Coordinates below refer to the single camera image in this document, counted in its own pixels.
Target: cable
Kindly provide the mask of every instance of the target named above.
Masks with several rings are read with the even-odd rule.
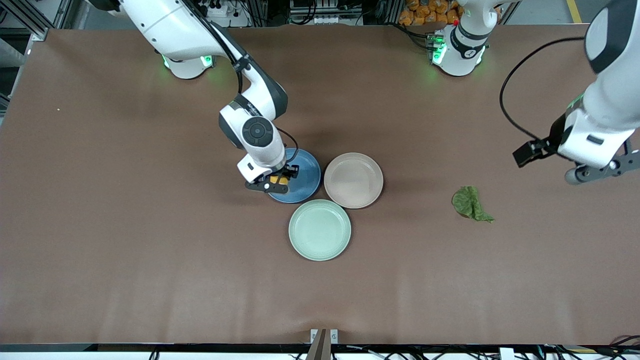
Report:
[[[627,336],[626,338],[620,340],[620,341],[616,341],[615,343],[609,344],[610,347],[617,347],[618,345],[622,345],[628,341],[634,340],[634,339],[640,339],[640,335],[633,335],[633,336]]]
[[[380,359],[384,359],[385,358],[384,356],[380,355],[379,353],[377,353],[377,352],[375,352],[373,350],[367,350],[365,348],[357,347],[357,346],[354,346],[354,345],[346,345],[346,347],[348,347],[348,348],[357,348],[359,350],[366,351],[366,352],[368,352],[368,353],[370,353],[372,355],[375,355],[375,356],[379,357]]]
[[[367,15],[368,13],[372,12],[373,10],[369,10],[368,12],[365,13],[361,13],[360,16],[358,16],[358,18],[356,19],[356,25],[358,25],[358,21],[360,21],[360,18],[363,17],[364,15]]]
[[[418,40],[414,39],[415,38],[421,38],[421,39],[427,39],[428,36],[427,35],[423,35],[423,34],[418,34],[418,33],[414,33],[412,31],[409,31],[406,29],[406,27],[401,26],[396,24],[395,22],[386,22],[385,25],[391,25],[394,28],[402,31],[403,33],[407,34],[409,36],[409,39],[411,39],[411,41],[419,48],[424,49],[424,50],[437,50],[437,47],[435,46],[426,46],[424,44],[421,44],[420,42],[418,42]]]
[[[191,1],[183,1],[183,3],[187,6],[189,10],[191,10],[191,14],[196,18],[198,18],[202,26],[204,26],[205,29],[209,31],[211,36],[213,36],[213,38],[218,42],[220,47],[224,50],[225,54],[227,55],[227,58],[229,58],[229,61],[231,61],[232,64],[235,64],[237,62],[236,57],[231,52],[231,50],[229,49],[229,46],[227,46],[227,43],[222,39],[220,34],[218,34],[218,31],[213,27],[213,25],[211,25],[211,23],[208,22],[207,19],[205,19],[202,16],[202,14],[198,11],[198,9],[195,7],[195,5]],[[237,71],[236,75],[238,78],[238,93],[241,94],[243,89],[243,78],[242,78],[241,71]]]
[[[261,18],[261,17],[259,17],[259,16],[258,16],[257,18],[256,18],[256,17],[254,17],[254,16],[253,16],[253,14],[252,14],[252,13],[249,11],[249,9],[246,7],[246,4],[245,4],[244,2],[242,2],[242,1],[241,1],[241,2],[240,2],[240,6],[242,6],[242,10],[243,10],[243,11],[244,11],[244,13],[247,15],[247,18],[251,17],[251,21],[253,22],[252,26],[253,26],[254,28],[256,27],[256,26],[255,26],[255,25],[256,25],[256,23],[258,23],[258,22],[256,21],[256,19],[262,20],[262,21],[264,21],[264,22],[266,22],[266,21],[267,21],[266,19],[263,19],[263,18]]]
[[[306,25],[308,24],[311,20],[313,20],[313,18],[316,16],[316,10],[317,10],[317,3],[316,0],[309,0],[309,11],[307,12],[307,15],[305,16],[305,18],[301,21],[301,22],[295,22],[293,20],[290,20],[291,24],[295,24],[295,25]]]
[[[536,140],[536,141],[539,141],[539,142],[542,141],[539,137],[534,135],[529,130],[526,130],[524,127],[520,126],[517,122],[515,122],[515,120],[513,120],[511,118],[511,116],[507,112],[507,109],[505,109],[505,107],[504,107],[504,89],[507,87],[507,84],[509,83],[509,80],[511,79],[513,74],[522,66],[522,64],[524,64],[527,60],[529,60],[532,56],[534,56],[535,54],[540,52],[542,49],[547,48],[547,47],[549,47],[551,45],[559,44],[561,42],[581,41],[581,40],[584,40],[584,37],[560,38],[560,39],[557,39],[557,40],[554,40],[554,41],[551,41],[551,42],[547,42],[546,44],[544,44],[544,45],[540,46],[539,48],[535,49],[529,55],[525,56],[524,59],[520,60],[518,65],[516,65],[513,68],[513,70],[511,70],[511,72],[509,73],[509,75],[507,75],[507,78],[504,80],[504,82],[502,84],[502,88],[500,89],[500,109],[502,110],[502,113],[504,114],[504,117],[506,117],[507,120],[509,120],[509,122],[511,123],[511,125],[515,126],[516,129],[518,129],[521,132],[525,133],[527,136],[529,136],[533,140]],[[555,151],[551,151],[551,149],[548,149],[546,147],[545,147],[545,150],[555,153]]]
[[[566,352],[567,354],[569,354],[569,356],[571,356],[572,358],[574,358],[575,360],[582,360],[581,358],[579,358],[577,355],[575,355],[574,351],[571,351],[569,349],[567,349],[566,347],[562,346],[562,345],[558,345],[557,346],[560,350]]]
[[[158,347],[156,346],[154,347],[154,350],[151,351],[151,354],[149,355],[149,360],[158,360],[159,358],[160,358],[160,350],[158,350]]]
[[[411,37],[417,37],[417,38],[427,38],[427,35],[424,34],[418,34],[418,33],[414,33],[412,31],[409,31],[406,27],[400,25],[400,24],[396,24],[395,22],[385,22],[384,25],[391,25],[394,28],[402,31],[403,33],[411,36]]]
[[[276,126],[276,129],[278,129],[279,132],[283,133],[284,135],[287,135],[292,141],[293,143],[296,145],[296,150],[293,152],[293,155],[291,156],[290,159],[287,159],[287,163],[290,163],[293,161],[293,159],[296,158],[296,156],[298,155],[298,150],[300,150],[300,147],[298,147],[298,142],[296,141],[296,139],[293,138],[293,136],[291,136],[291,134],[289,134],[287,131],[284,131],[283,129],[280,129],[279,127]]]
[[[404,360],[409,360],[409,359],[407,359],[407,357],[406,357],[406,356],[402,355],[402,354],[401,354],[401,353],[399,353],[399,352],[392,352],[391,354],[389,354],[389,355],[387,355],[387,356],[385,357],[385,360],[389,360],[389,359],[391,359],[391,357],[392,357],[393,355],[400,355]]]

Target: light green plate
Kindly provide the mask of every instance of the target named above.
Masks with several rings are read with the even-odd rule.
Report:
[[[351,237],[351,222],[338,204],[312,200],[302,204],[289,222],[291,245],[309,260],[325,261],[340,255]]]

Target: green leaf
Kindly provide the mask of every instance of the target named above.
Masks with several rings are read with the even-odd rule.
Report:
[[[485,213],[482,209],[480,199],[478,199],[478,189],[475,186],[462,186],[453,195],[451,204],[464,217],[472,218],[475,221],[493,222],[495,220],[493,216]]]

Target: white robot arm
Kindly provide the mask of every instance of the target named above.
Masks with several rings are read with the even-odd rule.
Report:
[[[460,23],[447,25],[435,33],[430,54],[434,65],[453,76],[470,74],[482,61],[486,41],[498,23],[498,13],[494,6],[509,0],[458,0],[465,13]]]
[[[101,10],[125,12],[179,78],[200,75],[212,65],[212,56],[228,58],[237,72],[239,89],[236,98],[220,110],[218,123],[227,138],[247,152],[238,170],[251,190],[288,191],[280,180],[296,177],[297,168],[287,166],[280,133],[272,123],[287,110],[287,94],[224,28],[206,21],[189,0],[90,2]],[[244,92],[242,75],[251,82]],[[278,181],[270,181],[270,175]]]
[[[565,175],[571,184],[640,167],[640,153],[630,150],[628,140],[640,126],[637,0],[612,0],[589,26],[584,45],[596,80],[554,122],[547,138],[513,153],[520,167],[549,154],[574,161],[577,167]],[[621,146],[624,153],[616,155]]]

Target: brown paper tabletop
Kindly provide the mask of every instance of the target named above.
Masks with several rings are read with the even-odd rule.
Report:
[[[638,178],[570,186],[560,158],[518,169],[506,74],[585,26],[498,27],[465,78],[391,27],[232,34],[289,94],[277,124],[324,168],[345,152],[385,175],[338,258],[308,261],[297,205],[244,189],[218,128],[225,59],[173,77],[136,31],[51,31],[0,129],[0,342],[605,344],[640,332]],[[545,135],[592,82],[578,42],[527,63],[505,98]],[[451,205],[479,188],[495,223]],[[315,196],[327,198],[324,190]]]

